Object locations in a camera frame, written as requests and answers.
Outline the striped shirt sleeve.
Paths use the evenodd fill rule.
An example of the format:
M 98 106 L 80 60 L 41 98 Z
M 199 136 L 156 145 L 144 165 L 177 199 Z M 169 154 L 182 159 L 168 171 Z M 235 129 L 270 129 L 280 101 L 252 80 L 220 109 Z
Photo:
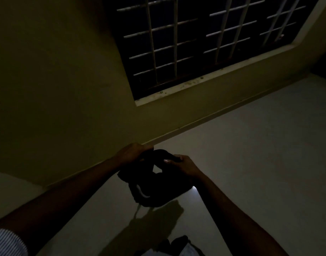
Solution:
M 0 228 L 0 256 L 29 256 L 29 253 L 18 235 Z

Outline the person's legs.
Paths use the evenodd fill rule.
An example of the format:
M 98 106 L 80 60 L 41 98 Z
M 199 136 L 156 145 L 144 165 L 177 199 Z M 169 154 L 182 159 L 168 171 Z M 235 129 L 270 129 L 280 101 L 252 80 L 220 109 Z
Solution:
M 137 251 L 134 256 L 205 256 L 205 254 L 193 245 L 187 236 L 182 236 L 172 242 L 165 239 L 156 249 Z

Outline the person's right forearm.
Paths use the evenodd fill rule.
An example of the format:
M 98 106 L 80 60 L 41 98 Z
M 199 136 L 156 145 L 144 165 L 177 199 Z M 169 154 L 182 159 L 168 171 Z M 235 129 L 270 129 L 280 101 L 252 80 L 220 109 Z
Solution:
M 258 223 L 234 204 L 202 172 L 191 177 L 233 256 L 289 256 Z

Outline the black cloth garment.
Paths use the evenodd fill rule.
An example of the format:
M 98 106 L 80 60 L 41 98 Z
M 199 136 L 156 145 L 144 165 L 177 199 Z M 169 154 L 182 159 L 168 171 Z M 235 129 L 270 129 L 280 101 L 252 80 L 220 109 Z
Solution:
M 118 172 L 136 203 L 144 207 L 161 207 L 192 189 L 193 185 L 182 172 L 164 163 L 164 159 L 170 159 L 172 155 L 166 150 L 153 150 Z

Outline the person's left hand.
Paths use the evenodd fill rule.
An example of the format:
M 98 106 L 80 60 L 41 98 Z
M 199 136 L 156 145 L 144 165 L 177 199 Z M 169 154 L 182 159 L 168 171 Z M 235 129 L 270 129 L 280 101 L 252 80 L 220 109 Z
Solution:
M 118 167 L 125 167 L 140 159 L 140 157 L 141 155 L 138 155 L 138 143 L 131 143 L 119 150 L 113 156 L 113 160 Z

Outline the window with white metal grille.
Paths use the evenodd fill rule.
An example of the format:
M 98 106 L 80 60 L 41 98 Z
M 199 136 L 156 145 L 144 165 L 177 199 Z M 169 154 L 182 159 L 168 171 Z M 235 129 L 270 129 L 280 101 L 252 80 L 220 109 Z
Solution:
M 102 0 L 136 106 L 299 46 L 326 0 Z

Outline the person's left forearm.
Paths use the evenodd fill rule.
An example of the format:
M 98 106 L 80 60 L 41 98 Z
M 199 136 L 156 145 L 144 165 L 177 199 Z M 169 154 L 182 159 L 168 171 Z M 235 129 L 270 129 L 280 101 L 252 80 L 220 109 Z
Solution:
M 29 256 L 36 256 L 120 168 L 108 159 L 13 210 L 0 219 L 0 228 L 18 235 Z

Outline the person's right hand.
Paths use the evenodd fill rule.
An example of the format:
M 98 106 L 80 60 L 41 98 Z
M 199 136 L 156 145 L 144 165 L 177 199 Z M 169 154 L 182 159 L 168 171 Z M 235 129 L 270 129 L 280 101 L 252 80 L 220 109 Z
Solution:
M 178 169 L 186 178 L 188 178 L 189 182 L 193 183 L 196 180 L 199 180 L 204 176 L 204 173 L 195 165 L 195 163 L 191 160 L 191 158 L 187 155 L 183 156 L 183 165 L 181 167 L 174 167 Z

